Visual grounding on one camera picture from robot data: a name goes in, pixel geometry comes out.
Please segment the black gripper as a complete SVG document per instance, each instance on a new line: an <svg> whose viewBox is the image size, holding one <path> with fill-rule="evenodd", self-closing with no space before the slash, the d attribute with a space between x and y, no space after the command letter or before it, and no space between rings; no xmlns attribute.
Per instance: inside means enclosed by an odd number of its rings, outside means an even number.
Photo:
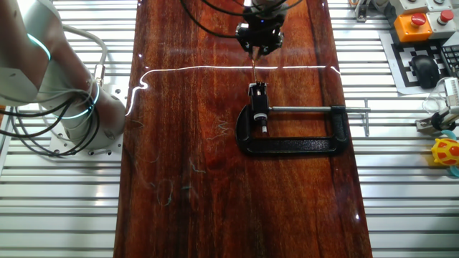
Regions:
<svg viewBox="0 0 459 258"><path fill-rule="evenodd" d="M258 17L256 15L244 15L245 23L238 24L236 28L237 41L241 48L250 56L253 56L253 37L270 33L272 30L283 25L283 15ZM258 50L259 56L266 56L283 45L283 34L272 35L261 40Z"/></svg>

